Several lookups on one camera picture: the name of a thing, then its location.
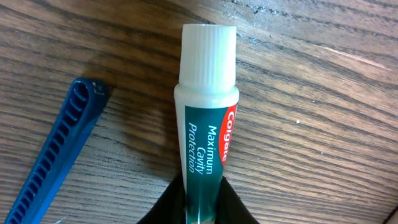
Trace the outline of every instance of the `wooden table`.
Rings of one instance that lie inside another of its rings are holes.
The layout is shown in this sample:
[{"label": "wooden table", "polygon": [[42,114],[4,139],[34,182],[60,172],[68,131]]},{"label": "wooden table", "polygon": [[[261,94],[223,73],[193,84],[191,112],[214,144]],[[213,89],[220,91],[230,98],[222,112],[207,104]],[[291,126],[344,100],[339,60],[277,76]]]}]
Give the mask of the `wooden table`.
[{"label": "wooden table", "polygon": [[0,222],[71,81],[113,95],[42,223],[135,223],[180,170],[182,24],[238,27],[225,170],[260,223],[381,223],[398,204],[395,0],[1,0]]}]

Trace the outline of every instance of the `white cap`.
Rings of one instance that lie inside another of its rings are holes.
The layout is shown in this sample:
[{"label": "white cap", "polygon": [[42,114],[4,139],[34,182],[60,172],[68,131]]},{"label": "white cap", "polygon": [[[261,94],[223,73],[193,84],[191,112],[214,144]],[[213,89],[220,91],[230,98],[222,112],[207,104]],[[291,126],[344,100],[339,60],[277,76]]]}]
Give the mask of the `white cap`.
[{"label": "white cap", "polygon": [[235,86],[236,27],[185,24],[182,29],[180,84],[206,92]]}]

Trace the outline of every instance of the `tube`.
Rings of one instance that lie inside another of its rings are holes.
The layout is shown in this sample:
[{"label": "tube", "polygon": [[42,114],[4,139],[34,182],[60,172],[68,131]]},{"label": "tube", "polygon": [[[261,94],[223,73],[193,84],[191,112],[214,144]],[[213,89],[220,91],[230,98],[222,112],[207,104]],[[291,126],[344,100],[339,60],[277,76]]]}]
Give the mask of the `tube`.
[{"label": "tube", "polygon": [[174,89],[186,220],[214,223],[239,90],[236,27],[185,24]]}]

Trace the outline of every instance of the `red label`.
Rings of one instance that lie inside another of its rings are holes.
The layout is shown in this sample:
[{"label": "red label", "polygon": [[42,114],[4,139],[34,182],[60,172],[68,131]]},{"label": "red label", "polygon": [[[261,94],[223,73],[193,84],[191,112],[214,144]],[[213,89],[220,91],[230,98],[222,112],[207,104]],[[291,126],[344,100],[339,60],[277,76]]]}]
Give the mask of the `red label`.
[{"label": "red label", "polygon": [[236,105],[230,106],[224,115],[223,123],[220,127],[220,139],[218,140],[218,149],[223,167],[225,167],[226,158],[228,157],[229,144],[231,143],[232,129],[234,128],[236,115]]}]

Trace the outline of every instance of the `blue plastic handle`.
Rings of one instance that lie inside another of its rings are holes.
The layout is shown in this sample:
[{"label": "blue plastic handle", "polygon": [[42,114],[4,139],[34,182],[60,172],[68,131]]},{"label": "blue plastic handle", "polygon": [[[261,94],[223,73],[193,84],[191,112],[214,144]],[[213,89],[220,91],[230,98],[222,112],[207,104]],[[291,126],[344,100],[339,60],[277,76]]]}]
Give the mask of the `blue plastic handle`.
[{"label": "blue plastic handle", "polygon": [[100,80],[77,78],[5,224],[39,224],[109,99]]}]

